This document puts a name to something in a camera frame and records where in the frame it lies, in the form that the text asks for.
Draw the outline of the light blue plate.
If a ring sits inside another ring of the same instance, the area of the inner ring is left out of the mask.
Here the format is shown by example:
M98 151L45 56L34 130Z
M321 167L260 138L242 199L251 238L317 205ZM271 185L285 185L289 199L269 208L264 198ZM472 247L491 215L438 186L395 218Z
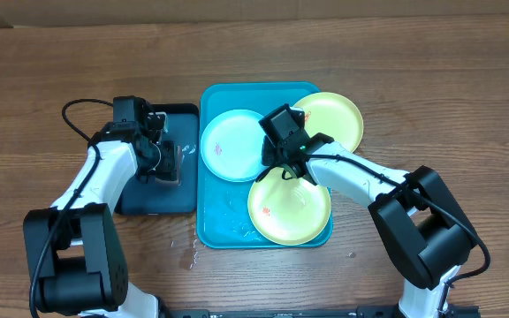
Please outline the light blue plate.
M217 177L231 182L254 180L263 170L262 115L228 110L211 120L201 135L201 157Z

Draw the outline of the green brown sponge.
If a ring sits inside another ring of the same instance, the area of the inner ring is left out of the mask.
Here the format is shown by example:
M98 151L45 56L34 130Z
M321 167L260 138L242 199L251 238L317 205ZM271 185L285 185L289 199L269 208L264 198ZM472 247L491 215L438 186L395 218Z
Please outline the green brown sponge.
M179 177L175 177L175 178L155 178L155 182L157 184L160 184L160 185L165 185L165 186L179 186L180 185L180 178Z

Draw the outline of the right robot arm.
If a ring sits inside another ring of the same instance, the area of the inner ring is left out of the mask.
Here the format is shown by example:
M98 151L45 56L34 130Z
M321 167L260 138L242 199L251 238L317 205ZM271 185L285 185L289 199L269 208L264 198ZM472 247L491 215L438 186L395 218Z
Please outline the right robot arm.
M393 306L359 306L358 317L477 317L477 306L448 301L472 249L483 243L449 188L431 168L394 170L346 150L331 136L309 136L304 112L284 104L259 122L262 163L284 169L367 208L384 248L404 278Z

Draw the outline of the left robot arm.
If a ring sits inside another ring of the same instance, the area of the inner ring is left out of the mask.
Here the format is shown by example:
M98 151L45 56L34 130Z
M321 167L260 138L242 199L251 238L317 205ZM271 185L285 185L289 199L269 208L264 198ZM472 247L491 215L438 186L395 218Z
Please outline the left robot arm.
M157 296L129 281L113 212L132 178L179 181L181 152L164 140L168 116L143 98L110 101L113 119L84 134L87 159L68 189L23 221L33 317L168 317Z

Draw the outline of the black water tray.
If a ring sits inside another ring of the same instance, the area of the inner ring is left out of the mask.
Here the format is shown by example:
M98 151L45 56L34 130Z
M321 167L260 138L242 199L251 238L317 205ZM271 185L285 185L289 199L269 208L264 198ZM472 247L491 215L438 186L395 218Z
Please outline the black water tray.
M115 212L122 216L192 213L197 207L199 109L192 103L154 104L152 108L168 117L168 132L162 139L181 149L179 183L133 177L125 185Z

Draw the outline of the teal plastic tray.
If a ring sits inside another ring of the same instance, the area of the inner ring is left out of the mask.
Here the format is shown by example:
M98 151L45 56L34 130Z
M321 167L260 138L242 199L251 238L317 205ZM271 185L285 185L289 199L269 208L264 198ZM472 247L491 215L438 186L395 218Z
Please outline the teal plastic tray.
M225 83L208 87L201 96L200 131L228 110L252 110L263 116L288 103L318 93L306 81ZM247 211L251 181L230 182L209 171L198 160L196 230L205 246L214 249L279 248L260 234Z

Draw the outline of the far yellow-green plate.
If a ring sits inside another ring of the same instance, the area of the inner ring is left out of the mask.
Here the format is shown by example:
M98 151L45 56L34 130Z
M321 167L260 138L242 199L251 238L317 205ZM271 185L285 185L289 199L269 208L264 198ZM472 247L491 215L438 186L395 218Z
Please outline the far yellow-green plate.
M294 108L303 109L305 130L310 137L323 133L353 152L361 143L364 124L356 105L343 95L320 92L297 101Z

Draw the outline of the yellow-green plate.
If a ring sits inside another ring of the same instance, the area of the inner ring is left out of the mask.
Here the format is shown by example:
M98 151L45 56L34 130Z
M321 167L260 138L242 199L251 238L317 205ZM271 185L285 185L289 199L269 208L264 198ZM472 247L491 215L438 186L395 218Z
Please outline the yellow-green plate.
M343 95L320 92L297 101L294 108L303 109L305 130L310 137L323 133L353 152L361 143L364 124L356 105Z
M330 220L330 192L303 178L282 179L275 168L252 184L247 211L257 231L282 246L298 246L315 239Z

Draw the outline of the near yellow-green plate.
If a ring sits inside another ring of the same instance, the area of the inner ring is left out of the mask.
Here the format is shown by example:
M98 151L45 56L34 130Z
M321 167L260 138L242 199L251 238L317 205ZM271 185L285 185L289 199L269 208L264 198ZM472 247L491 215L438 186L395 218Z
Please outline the near yellow-green plate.
M257 231L282 246L298 246L315 239L330 220L330 192L303 178L282 179L275 168L252 184L247 211Z

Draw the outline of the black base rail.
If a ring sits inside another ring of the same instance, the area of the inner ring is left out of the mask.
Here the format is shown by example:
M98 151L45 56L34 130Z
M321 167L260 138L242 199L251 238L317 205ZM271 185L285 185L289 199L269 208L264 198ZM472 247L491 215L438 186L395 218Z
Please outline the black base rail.
M308 311L227 311L210 312L207 309L170 310L172 318L396 318L403 317L397 305L360 306L345 310Z

